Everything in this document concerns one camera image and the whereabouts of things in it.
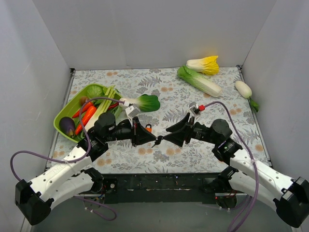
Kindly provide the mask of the orange black padlock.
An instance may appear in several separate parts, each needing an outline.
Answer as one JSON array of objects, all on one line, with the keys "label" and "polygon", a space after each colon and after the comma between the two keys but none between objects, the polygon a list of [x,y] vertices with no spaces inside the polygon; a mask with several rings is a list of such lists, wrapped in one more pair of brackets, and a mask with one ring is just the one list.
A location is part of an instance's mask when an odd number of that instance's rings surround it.
[{"label": "orange black padlock", "polygon": [[152,132],[152,125],[151,124],[147,124],[146,126],[145,126],[145,129],[148,131],[148,132]]}]

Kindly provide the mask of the black head key bunch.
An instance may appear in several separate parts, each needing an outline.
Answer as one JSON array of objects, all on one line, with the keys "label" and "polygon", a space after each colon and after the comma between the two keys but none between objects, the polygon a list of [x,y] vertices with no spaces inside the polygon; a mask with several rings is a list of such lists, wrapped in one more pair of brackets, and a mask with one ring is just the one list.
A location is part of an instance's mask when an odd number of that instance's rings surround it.
[{"label": "black head key bunch", "polygon": [[155,143],[154,143],[154,145],[152,146],[152,148],[155,147],[156,145],[161,144],[162,140],[163,140],[163,136],[161,136],[161,135],[158,136],[156,141],[155,141]]}]

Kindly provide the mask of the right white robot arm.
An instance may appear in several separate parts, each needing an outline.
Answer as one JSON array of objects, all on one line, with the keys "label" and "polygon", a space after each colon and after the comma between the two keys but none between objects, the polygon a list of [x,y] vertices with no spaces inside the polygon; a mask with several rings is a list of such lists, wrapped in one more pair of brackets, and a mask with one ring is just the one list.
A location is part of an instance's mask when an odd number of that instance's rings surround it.
[{"label": "right white robot arm", "polygon": [[216,119],[210,127],[195,122],[187,114],[183,120],[167,128],[163,139],[179,147],[191,139],[214,144],[213,154],[228,165],[218,180],[224,192],[232,189],[251,195],[273,210],[289,226],[298,228],[309,215],[309,182],[281,174],[254,160],[247,150],[231,139],[232,130],[224,119]]}]

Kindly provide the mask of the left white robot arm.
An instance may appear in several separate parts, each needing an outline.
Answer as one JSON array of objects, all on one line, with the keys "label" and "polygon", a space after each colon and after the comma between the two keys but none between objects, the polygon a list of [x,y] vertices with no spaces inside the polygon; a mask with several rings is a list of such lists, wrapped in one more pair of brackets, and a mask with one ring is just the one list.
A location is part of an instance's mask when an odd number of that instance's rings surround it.
[{"label": "left white robot arm", "polygon": [[103,113],[86,137],[58,164],[41,175],[15,186],[15,204],[30,225],[41,223],[61,202],[81,192],[98,193],[103,187],[103,176],[94,168],[86,169],[108,148],[108,142],[130,140],[133,146],[156,140],[140,124],[138,117],[115,122],[112,113]]}]

